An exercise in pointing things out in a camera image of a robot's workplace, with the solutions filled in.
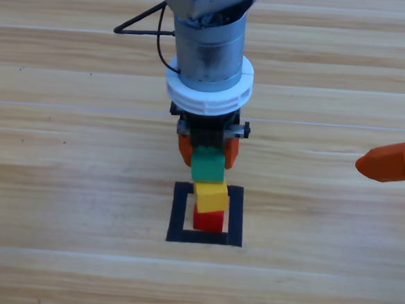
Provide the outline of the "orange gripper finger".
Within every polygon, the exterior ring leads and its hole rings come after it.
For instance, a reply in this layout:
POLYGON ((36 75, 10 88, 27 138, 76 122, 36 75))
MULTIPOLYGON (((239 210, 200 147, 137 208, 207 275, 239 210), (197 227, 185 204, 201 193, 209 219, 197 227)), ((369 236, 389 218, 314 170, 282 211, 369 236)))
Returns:
POLYGON ((405 180, 405 142, 375 147, 355 162, 366 178, 378 182, 405 180))

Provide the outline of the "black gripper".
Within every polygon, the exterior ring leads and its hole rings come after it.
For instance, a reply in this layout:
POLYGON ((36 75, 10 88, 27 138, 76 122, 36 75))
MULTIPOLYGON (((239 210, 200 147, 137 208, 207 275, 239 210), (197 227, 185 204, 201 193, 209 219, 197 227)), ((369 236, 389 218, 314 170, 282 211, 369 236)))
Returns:
POLYGON ((188 167, 191 166, 193 147, 221 149, 225 145, 225 168, 231 169, 239 154, 239 139, 250 136, 250 123, 240 124, 240 109, 224 115, 197 115, 181 109, 172 101, 170 113, 179 116, 178 148, 188 167))

